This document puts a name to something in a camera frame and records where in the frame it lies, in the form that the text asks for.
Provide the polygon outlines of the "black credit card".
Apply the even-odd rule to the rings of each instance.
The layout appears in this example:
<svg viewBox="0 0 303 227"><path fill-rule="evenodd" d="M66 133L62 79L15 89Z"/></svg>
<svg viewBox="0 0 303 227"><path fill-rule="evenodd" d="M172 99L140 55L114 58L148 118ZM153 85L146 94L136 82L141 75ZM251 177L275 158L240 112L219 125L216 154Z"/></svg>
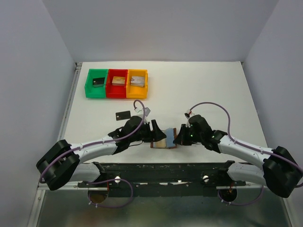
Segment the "black credit card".
<svg viewBox="0 0 303 227"><path fill-rule="evenodd" d="M130 111L123 111L123 112L117 112L116 113L116 120L122 121L122 120L128 120L131 118L131 112Z"/></svg>

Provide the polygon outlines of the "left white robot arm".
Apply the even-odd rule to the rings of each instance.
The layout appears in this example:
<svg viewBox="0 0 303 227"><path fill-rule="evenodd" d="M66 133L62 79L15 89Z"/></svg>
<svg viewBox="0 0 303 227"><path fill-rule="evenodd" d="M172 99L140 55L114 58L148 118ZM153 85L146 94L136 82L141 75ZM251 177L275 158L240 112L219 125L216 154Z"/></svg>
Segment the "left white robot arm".
<svg viewBox="0 0 303 227"><path fill-rule="evenodd" d="M57 190L71 181L77 167L86 161L118 154L136 141L158 142L165 138L155 120L145 123L142 117L132 116L124 126L100 140L74 145L59 140L36 163L39 182L47 184L51 191Z"/></svg>

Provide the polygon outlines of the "gold credit card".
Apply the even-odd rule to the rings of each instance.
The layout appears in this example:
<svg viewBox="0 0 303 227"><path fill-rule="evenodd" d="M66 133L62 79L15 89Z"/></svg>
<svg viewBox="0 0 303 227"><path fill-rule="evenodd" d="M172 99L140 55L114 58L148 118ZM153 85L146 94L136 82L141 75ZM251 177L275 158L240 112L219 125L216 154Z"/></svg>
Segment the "gold credit card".
<svg viewBox="0 0 303 227"><path fill-rule="evenodd" d="M154 147L154 148L166 148L166 140L163 139L163 140L154 142L154 143L153 143L153 147Z"/></svg>

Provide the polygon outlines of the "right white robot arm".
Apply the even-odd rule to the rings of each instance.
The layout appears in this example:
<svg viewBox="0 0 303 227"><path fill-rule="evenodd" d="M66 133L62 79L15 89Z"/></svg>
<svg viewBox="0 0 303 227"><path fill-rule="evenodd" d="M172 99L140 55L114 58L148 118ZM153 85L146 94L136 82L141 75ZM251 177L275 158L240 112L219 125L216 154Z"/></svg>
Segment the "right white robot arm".
<svg viewBox="0 0 303 227"><path fill-rule="evenodd" d="M303 177L302 170L287 149L263 148L232 138L221 130L212 130L206 119L199 114L185 114L187 123L182 124L174 143L190 146L201 143L207 150L244 160L232 163L218 173L218 181L229 185L233 181L246 181L267 187L275 195L287 198Z"/></svg>

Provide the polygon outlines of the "brown leather card holder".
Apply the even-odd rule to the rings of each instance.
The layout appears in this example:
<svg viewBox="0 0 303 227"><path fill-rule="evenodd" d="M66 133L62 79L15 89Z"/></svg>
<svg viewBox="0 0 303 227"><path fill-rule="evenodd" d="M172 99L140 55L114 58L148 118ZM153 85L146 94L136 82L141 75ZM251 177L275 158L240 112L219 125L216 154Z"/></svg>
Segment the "brown leather card holder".
<svg viewBox="0 0 303 227"><path fill-rule="evenodd" d="M177 137L177 129L176 128L167 128L162 130L162 132L166 135L166 138L158 141L151 142L150 148L157 149L174 149L177 147L176 144L173 143L174 139Z"/></svg>

